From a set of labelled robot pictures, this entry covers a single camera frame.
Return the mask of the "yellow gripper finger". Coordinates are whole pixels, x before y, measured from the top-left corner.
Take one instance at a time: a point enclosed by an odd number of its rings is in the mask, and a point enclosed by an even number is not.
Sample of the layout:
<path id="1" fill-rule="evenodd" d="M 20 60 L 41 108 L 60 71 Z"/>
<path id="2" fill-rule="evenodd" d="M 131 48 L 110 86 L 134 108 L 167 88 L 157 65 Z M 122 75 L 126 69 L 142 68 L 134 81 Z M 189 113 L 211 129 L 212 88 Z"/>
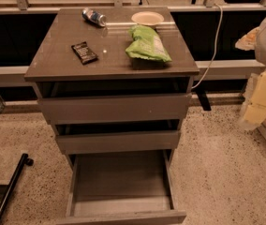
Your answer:
<path id="1" fill-rule="evenodd" d="M 266 119 L 266 70 L 252 73 L 244 92 L 238 124 L 245 130 L 258 128 Z"/>
<path id="2" fill-rule="evenodd" d="M 243 51 L 254 50 L 258 32 L 259 32 L 258 27 L 252 29 L 247 34 L 238 39 L 238 41 L 235 43 L 235 47 Z"/>

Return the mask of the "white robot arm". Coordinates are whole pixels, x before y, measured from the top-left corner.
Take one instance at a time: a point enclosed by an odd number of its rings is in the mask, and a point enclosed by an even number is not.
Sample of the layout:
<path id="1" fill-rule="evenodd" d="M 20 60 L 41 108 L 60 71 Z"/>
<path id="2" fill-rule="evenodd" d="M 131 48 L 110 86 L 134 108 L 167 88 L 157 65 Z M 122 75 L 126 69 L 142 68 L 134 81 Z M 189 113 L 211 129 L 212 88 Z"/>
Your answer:
<path id="1" fill-rule="evenodd" d="M 256 60 L 266 67 L 266 18 L 259 27 L 240 38 L 235 47 L 244 51 L 253 50 Z M 245 130 L 253 130 L 266 119 L 266 68 L 259 75 L 251 75 L 244 97 L 239 125 Z"/>

